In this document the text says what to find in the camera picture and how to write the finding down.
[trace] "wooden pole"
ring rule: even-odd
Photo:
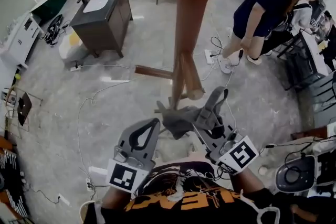
[[[172,109],[177,108],[185,85],[183,70],[190,71],[192,77],[197,80],[195,85],[199,87],[199,89],[193,89],[197,92],[197,97],[201,98],[203,96],[202,86],[198,83],[199,77],[197,71],[195,69],[182,67],[181,54],[191,56],[194,51],[207,1],[208,0],[177,0],[173,92],[172,102],[170,104]]]
[[[173,79],[170,108],[177,109],[180,99],[200,99],[204,90],[193,60],[199,30],[208,0],[177,0],[173,72],[137,66],[136,73]]]

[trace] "black cable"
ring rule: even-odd
[[[305,145],[305,144],[309,144],[309,143],[323,143],[323,142],[326,142],[326,141],[336,141],[336,139],[330,140],[330,138],[333,138],[335,136],[336,135],[333,135],[333,136],[328,137],[328,138],[323,138],[323,139],[320,139],[320,140],[313,140],[311,142],[291,143],[291,144],[286,144],[286,145],[266,145],[260,150],[259,154],[261,154],[266,148],[274,148],[274,147],[281,147],[281,146],[293,146],[293,145]]]
[[[236,65],[231,65],[232,67],[236,67],[237,65],[239,65],[240,64],[240,59],[239,59],[239,61],[238,61],[238,64],[236,64]]]
[[[44,193],[43,193],[43,191],[42,190],[37,190],[37,191],[35,191],[31,186],[29,186],[29,189],[31,189],[33,192],[35,192],[35,193],[42,193],[43,194],[43,196],[49,201],[49,202],[52,202],[53,204],[58,204],[59,203],[59,200],[60,200],[60,196],[58,196],[58,200],[57,200],[57,202],[55,202],[55,201],[52,201],[52,200],[50,200]]]
[[[214,42],[212,41],[213,38],[216,38],[221,46],[218,46],[218,45],[214,44]],[[220,41],[220,39],[217,38],[217,37],[215,37],[215,36],[212,36],[211,39],[210,39],[210,42],[211,42],[214,46],[216,46],[217,48],[220,48],[219,53],[217,53],[217,54],[211,54],[210,57],[214,57],[214,56],[220,55],[221,52],[222,52],[222,49],[223,49],[222,42]]]
[[[96,194],[96,188],[93,188],[93,189],[94,189],[94,193],[92,194],[90,201],[92,201],[94,195]]]

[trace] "dark wood cabinet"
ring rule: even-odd
[[[84,13],[80,7],[70,25],[95,57],[103,50],[115,50],[120,57],[132,12],[129,0],[108,0],[100,10]]]

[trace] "sink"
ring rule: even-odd
[[[89,3],[84,8],[83,12],[94,12],[105,7],[108,0],[90,0]]]

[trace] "black bag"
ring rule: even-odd
[[[292,30],[291,23],[294,17],[294,11],[304,9],[304,8],[312,9],[312,7],[308,3],[302,3],[302,4],[294,6],[293,9],[286,14],[285,19],[274,30],[281,28],[281,31],[291,31]]]

